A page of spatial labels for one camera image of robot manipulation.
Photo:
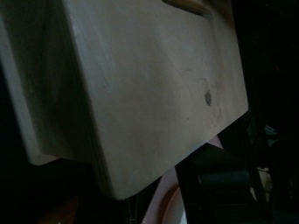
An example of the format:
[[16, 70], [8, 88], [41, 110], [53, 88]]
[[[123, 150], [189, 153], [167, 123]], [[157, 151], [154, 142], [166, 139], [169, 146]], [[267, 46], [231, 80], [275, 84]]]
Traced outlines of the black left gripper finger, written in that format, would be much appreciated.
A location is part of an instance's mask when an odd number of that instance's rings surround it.
[[206, 143], [175, 170], [187, 224], [270, 224], [246, 166], [227, 150]]

